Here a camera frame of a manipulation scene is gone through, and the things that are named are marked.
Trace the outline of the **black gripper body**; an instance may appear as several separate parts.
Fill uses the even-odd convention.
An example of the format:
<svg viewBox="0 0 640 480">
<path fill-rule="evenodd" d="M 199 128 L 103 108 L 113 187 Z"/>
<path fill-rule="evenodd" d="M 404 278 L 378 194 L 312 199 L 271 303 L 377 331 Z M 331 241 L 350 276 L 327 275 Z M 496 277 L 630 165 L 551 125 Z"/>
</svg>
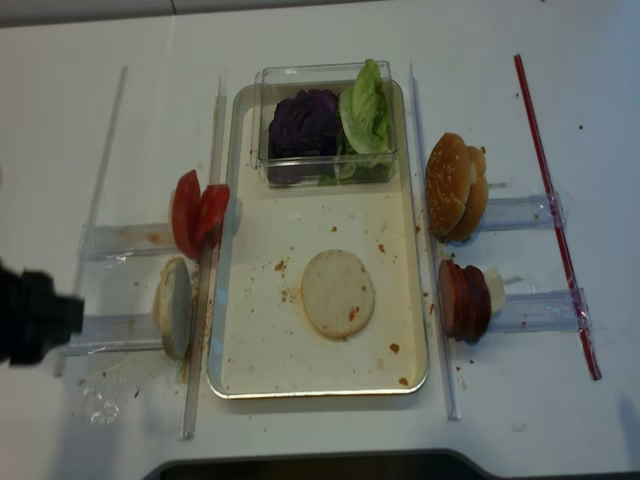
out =
<svg viewBox="0 0 640 480">
<path fill-rule="evenodd" d="M 58 293 L 46 272 L 1 268 L 1 361 L 40 364 L 83 329 L 84 300 Z"/>
</svg>

